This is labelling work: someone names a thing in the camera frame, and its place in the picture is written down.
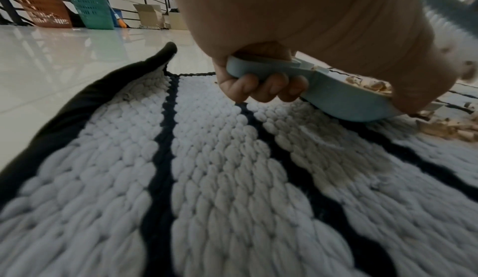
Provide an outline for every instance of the plastic scoop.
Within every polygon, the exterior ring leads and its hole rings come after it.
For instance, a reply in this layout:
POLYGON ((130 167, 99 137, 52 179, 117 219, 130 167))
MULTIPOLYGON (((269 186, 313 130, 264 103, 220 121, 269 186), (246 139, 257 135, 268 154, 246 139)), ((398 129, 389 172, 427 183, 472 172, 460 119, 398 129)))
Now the plastic scoop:
MULTIPOLYGON (((370 122, 402 115, 384 95, 345 82, 342 75, 294 58, 292 61, 275 60, 254 55, 235 55, 228 58, 226 66, 230 75, 240 78, 252 73, 264 81, 273 73, 288 77, 302 75, 309 81, 309 90, 302 97, 335 118, 351 122, 370 122)), ((423 110, 434 111, 443 104, 433 102, 423 110)))

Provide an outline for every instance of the teal plastic basket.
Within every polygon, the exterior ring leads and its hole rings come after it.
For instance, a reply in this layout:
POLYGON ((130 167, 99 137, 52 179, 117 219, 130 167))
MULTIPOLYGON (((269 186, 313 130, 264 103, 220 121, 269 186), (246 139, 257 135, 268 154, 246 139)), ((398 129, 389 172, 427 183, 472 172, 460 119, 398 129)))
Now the teal plastic basket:
POLYGON ((114 29, 108 0, 71 0, 89 29, 114 29))

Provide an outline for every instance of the brown plastic basket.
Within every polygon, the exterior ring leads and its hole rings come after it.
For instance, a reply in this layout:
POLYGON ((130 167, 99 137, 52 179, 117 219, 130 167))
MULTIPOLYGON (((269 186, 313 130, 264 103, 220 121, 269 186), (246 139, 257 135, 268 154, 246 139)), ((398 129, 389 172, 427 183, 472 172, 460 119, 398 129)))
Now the brown plastic basket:
POLYGON ((62 0, 18 0, 39 27, 71 28, 70 16, 62 0))

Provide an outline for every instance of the cardboard box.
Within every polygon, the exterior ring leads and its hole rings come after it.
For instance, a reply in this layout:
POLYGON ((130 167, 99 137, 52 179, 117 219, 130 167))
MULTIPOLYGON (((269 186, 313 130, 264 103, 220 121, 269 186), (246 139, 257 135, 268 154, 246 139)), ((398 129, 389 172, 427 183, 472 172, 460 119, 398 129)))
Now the cardboard box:
POLYGON ((164 18, 160 5, 133 4, 133 6, 138 11, 141 25, 164 27, 164 18))
POLYGON ((171 29, 188 30, 188 26, 186 26, 180 12, 169 12, 169 23, 171 24, 171 29))

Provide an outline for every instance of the glossy floor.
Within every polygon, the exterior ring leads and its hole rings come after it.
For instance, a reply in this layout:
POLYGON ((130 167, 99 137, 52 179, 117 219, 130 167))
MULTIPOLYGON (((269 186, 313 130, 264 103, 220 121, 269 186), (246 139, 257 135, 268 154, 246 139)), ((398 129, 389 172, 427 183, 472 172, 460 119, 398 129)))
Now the glossy floor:
POLYGON ((108 72, 178 46, 173 73, 213 71, 188 31, 0 26, 0 169, 76 93, 108 72))

